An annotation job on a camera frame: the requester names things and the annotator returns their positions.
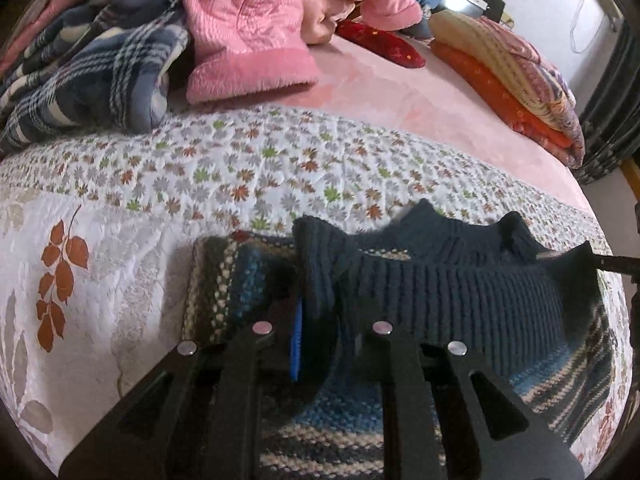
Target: pink bedsheet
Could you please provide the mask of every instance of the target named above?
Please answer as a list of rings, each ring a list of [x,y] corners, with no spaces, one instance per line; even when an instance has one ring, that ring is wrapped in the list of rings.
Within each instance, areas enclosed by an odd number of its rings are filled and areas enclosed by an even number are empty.
[[[412,44],[425,57],[424,68],[402,68],[334,37],[329,44],[311,47],[322,72],[318,84],[276,100],[448,144],[591,212],[566,167],[532,140],[512,132],[427,46]]]

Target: striped knit fabric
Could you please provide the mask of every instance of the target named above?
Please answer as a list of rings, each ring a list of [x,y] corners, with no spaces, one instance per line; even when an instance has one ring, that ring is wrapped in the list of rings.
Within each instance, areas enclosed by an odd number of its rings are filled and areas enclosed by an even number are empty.
[[[369,234],[304,217],[294,238],[203,238],[184,336],[226,340],[274,302],[293,306],[302,293],[302,373],[324,383],[313,399],[268,396],[261,478],[383,477],[380,391],[351,380],[343,343],[353,333],[344,323],[341,350],[332,344],[337,300],[357,297],[374,298],[385,319],[429,343],[459,339],[482,352],[571,444],[609,392],[609,327],[589,245],[537,260],[543,251],[517,213],[471,226],[427,201]]]

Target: electrical cord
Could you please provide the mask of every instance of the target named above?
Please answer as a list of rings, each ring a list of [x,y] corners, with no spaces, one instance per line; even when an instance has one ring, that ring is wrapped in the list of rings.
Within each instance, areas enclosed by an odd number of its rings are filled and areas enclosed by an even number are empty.
[[[578,50],[577,47],[575,46],[575,29],[578,26],[578,19],[580,18],[580,13],[582,12],[582,7],[584,6],[584,0],[580,0],[580,2],[578,3],[578,7],[575,9],[575,14],[574,14],[574,19],[571,22],[571,30],[569,31],[569,38],[571,40],[571,50],[574,52],[574,54],[583,54],[585,53],[590,46],[593,44],[593,42],[595,41],[595,39],[598,37],[598,34],[600,33],[600,29],[602,28],[602,24],[605,21],[606,18],[606,13],[602,13],[602,19],[600,20],[600,25],[598,25],[598,30],[596,30],[596,33],[593,35],[593,37],[589,40],[589,43],[587,43],[587,46],[582,49],[582,50]]]

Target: curtain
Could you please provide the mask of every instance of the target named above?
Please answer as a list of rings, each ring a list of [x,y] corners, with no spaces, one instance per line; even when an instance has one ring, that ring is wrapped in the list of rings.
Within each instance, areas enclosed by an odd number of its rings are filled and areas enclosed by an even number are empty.
[[[627,22],[580,124],[586,149],[574,171],[580,184],[602,178],[640,148],[640,42]]]

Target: bed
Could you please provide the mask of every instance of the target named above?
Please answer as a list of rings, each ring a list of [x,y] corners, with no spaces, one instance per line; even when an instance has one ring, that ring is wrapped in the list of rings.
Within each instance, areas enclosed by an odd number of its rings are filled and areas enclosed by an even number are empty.
[[[312,51],[313,88],[195,108],[178,92],[148,136],[85,132],[0,164],[0,396],[53,472],[180,341],[201,235],[284,235],[302,214],[375,229],[427,198],[474,223],[518,210],[550,248],[610,253],[567,168],[414,46],[420,70],[334,38]],[[600,285],[615,356],[607,402],[572,447],[586,473],[631,382],[622,280],[601,272]],[[53,288],[64,304],[48,305]]]

